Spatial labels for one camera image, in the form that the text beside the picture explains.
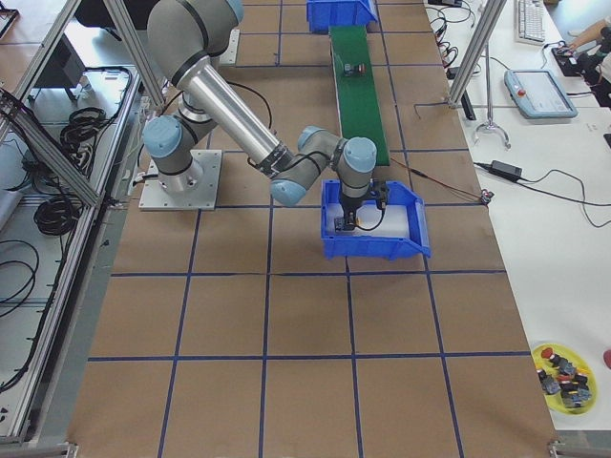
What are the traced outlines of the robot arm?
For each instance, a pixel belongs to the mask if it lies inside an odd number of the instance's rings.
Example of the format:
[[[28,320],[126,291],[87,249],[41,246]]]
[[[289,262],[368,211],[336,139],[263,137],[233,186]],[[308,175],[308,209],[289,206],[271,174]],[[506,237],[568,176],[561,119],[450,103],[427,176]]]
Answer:
[[[221,127],[247,153],[253,168],[269,177],[271,196],[297,204],[326,167],[340,179],[340,231],[358,228],[357,211],[374,197],[372,173],[377,149],[366,137],[346,139],[307,126],[292,153],[221,77],[214,58],[226,51],[242,21],[239,1],[159,1],[147,22],[148,43],[164,76],[181,92],[178,109],[160,115],[143,130],[145,148],[168,192],[195,188],[203,175],[191,153],[202,138]]]

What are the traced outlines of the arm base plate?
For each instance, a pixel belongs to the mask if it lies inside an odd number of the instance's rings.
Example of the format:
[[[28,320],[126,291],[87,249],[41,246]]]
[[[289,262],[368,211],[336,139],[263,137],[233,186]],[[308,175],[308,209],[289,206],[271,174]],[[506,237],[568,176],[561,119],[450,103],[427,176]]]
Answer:
[[[192,150],[192,163],[180,175],[158,171],[152,160],[139,199],[142,211],[214,211],[221,173],[221,150]]]

